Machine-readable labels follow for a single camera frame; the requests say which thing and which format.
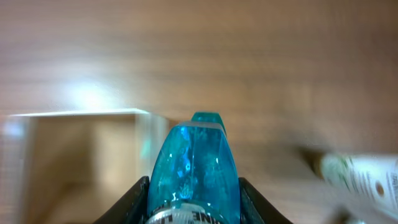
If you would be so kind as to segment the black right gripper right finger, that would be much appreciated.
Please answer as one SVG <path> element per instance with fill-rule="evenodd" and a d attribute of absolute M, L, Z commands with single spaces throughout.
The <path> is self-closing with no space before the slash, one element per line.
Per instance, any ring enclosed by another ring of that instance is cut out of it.
<path fill-rule="evenodd" d="M 240 224 L 292 224 L 247 179 L 239 178 Z"/>

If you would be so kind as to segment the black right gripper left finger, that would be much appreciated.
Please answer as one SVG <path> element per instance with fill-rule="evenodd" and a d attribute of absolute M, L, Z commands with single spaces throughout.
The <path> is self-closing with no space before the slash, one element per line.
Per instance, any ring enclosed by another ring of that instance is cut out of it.
<path fill-rule="evenodd" d="M 143 224 L 147 216 L 149 184 L 148 176 L 141 177 L 93 224 Z"/>

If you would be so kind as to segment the blue mouthwash bottle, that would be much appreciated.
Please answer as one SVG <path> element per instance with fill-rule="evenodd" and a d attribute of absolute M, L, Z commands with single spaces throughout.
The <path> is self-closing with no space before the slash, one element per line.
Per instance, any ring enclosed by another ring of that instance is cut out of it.
<path fill-rule="evenodd" d="M 196 112 L 166 137 L 150 178 L 148 223 L 239 223 L 240 189 L 218 113 Z"/>

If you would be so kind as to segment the white lotion tube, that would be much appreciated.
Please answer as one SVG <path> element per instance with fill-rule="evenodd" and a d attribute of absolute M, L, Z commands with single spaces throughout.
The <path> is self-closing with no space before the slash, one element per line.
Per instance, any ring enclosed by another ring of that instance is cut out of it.
<path fill-rule="evenodd" d="M 314 173 L 335 187 L 366 198 L 397 219 L 397 155 L 325 153 L 312 161 Z"/>

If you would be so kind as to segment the white cardboard box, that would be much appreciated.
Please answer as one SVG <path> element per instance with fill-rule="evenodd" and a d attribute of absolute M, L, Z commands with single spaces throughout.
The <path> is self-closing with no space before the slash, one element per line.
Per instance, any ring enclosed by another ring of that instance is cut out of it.
<path fill-rule="evenodd" d="M 171 124 L 139 109 L 8 116 L 1 222 L 93 223 L 151 175 Z"/>

